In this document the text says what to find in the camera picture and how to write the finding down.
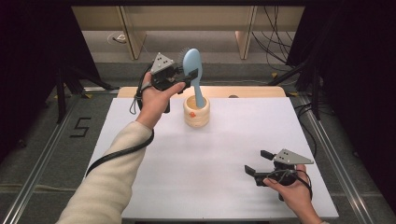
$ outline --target wrist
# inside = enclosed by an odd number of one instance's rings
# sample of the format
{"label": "wrist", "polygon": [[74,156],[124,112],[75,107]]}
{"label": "wrist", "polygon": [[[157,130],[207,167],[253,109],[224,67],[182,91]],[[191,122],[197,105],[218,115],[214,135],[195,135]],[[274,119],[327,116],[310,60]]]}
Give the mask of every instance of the wrist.
{"label": "wrist", "polygon": [[145,125],[149,129],[153,129],[154,126],[157,124],[158,120],[161,118],[161,115],[157,118],[157,116],[146,113],[146,112],[141,112],[138,116],[136,121],[139,123]]}
{"label": "wrist", "polygon": [[299,212],[295,212],[295,214],[303,224],[320,224],[323,222],[312,206]]}

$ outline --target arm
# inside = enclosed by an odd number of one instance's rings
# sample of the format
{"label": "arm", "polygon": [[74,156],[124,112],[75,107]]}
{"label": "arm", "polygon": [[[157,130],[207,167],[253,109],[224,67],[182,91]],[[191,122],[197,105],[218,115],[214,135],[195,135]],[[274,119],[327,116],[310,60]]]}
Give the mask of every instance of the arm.
{"label": "arm", "polygon": [[[296,168],[296,170],[306,172],[304,165],[297,165]],[[298,172],[298,176],[305,182],[308,181],[303,172]],[[290,186],[282,186],[277,184],[275,180],[268,178],[264,179],[263,182],[282,195],[286,205],[296,214],[303,224],[325,223],[322,222],[311,203],[309,190],[300,181],[296,181]]]}
{"label": "arm", "polygon": [[[150,81],[147,73],[144,83]],[[105,155],[134,147],[151,136],[169,98],[184,88],[178,83],[166,91],[148,88],[143,92],[144,106],[136,121],[115,137]],[[132,196],[132,184],[146,149],[107,161],[84,179],[63,210],[58,223],[121,223],[121,214]]]}

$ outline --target person's right hand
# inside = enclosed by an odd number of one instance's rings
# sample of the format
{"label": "person's right hand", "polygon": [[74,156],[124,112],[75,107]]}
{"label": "person's right hand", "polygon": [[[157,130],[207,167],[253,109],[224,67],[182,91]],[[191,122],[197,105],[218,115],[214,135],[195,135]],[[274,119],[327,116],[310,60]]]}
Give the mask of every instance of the person's right hand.
{"label": "person's right hand", "polygon": [[[305,165],[299,164],[296,166],[296,170],[301,170],[306,172]],[[308,183],[308,178],[304,172],[297,172],[298,176]],[[265,178],[263,180],[264,184],[271,189],[279,192],[286,205],[296,214],[296,216],[304,223],[321,223],[320,217],[314,209],[311,203],[311,197],[308,188],[296,180],[292,185],[283,186],[278,184],[274,179]]]}

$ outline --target spoon handle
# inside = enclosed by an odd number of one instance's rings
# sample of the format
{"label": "spoon handle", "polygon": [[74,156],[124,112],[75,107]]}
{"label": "spoon handle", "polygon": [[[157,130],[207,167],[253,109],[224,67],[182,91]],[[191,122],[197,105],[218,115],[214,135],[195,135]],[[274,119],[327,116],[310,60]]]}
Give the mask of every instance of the spoon handle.
{"label": "spoon handle", "polygon": [[194,85],[194,92],[195,92],[195,102],[197,107],[203,108],[205,106],[205,101],[204,101],[204,97],[202,96],[201,88],[199,84]]}

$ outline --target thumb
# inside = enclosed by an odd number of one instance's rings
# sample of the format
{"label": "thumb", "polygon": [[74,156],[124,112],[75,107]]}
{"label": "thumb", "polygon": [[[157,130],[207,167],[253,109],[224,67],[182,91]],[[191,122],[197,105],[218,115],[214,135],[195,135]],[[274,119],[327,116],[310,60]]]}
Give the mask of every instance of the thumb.
{"label": "thumb", "polygon": [[150,73],[150,72],[147,72],[147,73],[145,74],[145,77],[143,78],[142,84],[145,84],[146,82],[150,82],[150,81],[151,81],[151,73]]}
{"label": "thumb", "polygon": [[186,86],[185,82],[179,82],[164,92],[166,92],[168,94],[168,96],[171,97],[171,96],[175,95],[176,93],[180,92],[181,90],[183,90],[183,88],[185,86]]}
{"label": "thumb", "polygon": [[270,187],[271,189],[274,189],[276,191],[278,191],[280,193],[280,191],[282,190],[282,185],[278,184],[274,179],[269,179],[269,178],[265,178],[262,181],[266,186]]}

